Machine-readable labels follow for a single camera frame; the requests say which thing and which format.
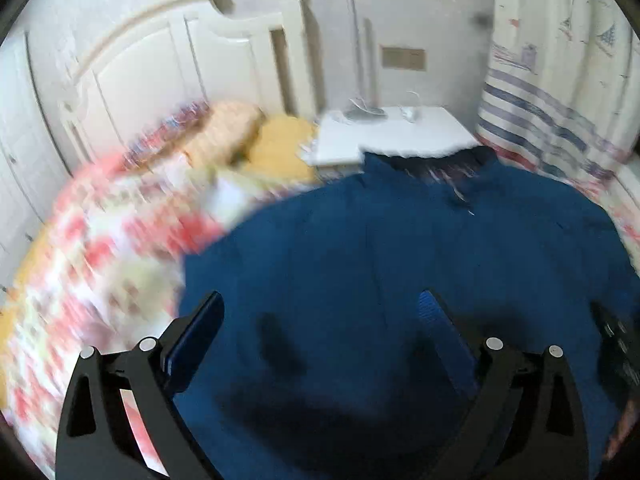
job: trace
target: wall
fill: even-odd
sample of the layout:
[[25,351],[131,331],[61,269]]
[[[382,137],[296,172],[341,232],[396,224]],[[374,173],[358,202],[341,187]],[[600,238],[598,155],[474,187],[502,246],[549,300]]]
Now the wall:
[[[158,0],[31,0],[15,27],[29,31],[31,63],[38,94],[56,143],[71,169],[78,159],[58,119],[57,102],[68,71],[110,28]],[[318,66],[323,104],[343,107],[355,93],[346,0],[306,0],[309,33]],[[370,29],[371,43],[424,48],[427,71],[380,68],[379,50],[373,87],[382,105],[412,102],[407,90],[425,104],[445,105],[469,129],[476,122],[492,28],[494,0],[356,0]],[[236,16],[263,12],[278,0],[231,0]]]

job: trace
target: floral bedding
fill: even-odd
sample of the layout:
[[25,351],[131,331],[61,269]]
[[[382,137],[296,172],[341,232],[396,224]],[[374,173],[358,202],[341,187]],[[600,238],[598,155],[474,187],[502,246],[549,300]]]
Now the floral bedding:
[[[46,250],[15,298],[4,416],[49,478],[79,351],[125,351],[159,336],[184,286],[181,256],[212,243],[260,204],[304,189],[230,170],[210,182],[210,173],[194,170],[182,153],[144,174],[122,173],[121,161],[115,155],[90,166],[61,193]],[[145,461],[163,472],[132,395],[123,398]]]

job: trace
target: striped curtain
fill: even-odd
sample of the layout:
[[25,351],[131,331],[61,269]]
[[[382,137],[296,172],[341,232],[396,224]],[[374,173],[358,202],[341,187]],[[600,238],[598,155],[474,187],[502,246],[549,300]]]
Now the striped curtain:
[[495,0],[480,140],[523,168],[603,181],[640,128],[640,42],[613,0]]

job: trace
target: headboard panel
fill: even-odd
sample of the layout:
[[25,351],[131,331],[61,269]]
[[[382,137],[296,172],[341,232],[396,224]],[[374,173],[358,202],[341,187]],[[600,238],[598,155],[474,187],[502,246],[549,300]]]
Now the headboard panel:
[[72,78],[63,124],[87,162],[127,144],[180,104],[236,98],[265,113],[284,111],[272,32],[287,41],[297,115],[313,118],[316,99],[300,0],[279,12],[233,20],[214,0],[171,0],[107,35]]

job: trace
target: dark blue garment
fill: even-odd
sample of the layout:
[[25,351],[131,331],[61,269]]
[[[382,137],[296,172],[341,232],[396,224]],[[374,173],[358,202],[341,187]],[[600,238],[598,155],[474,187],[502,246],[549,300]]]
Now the dark blue garment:
[[356,478],[348,463],[392,478],[393,457],[455,433],[466,399],[420,328],[427,288],[486,335],[564,349],[593,475],[619,413],[598,384],[590,303],[628,319],[640,298],[607,214],[495,156],[453,187],[367,155],[364,174],[269,206],[186,259],[180,314],[213,289],[226,310],[175,403],[225,479]]

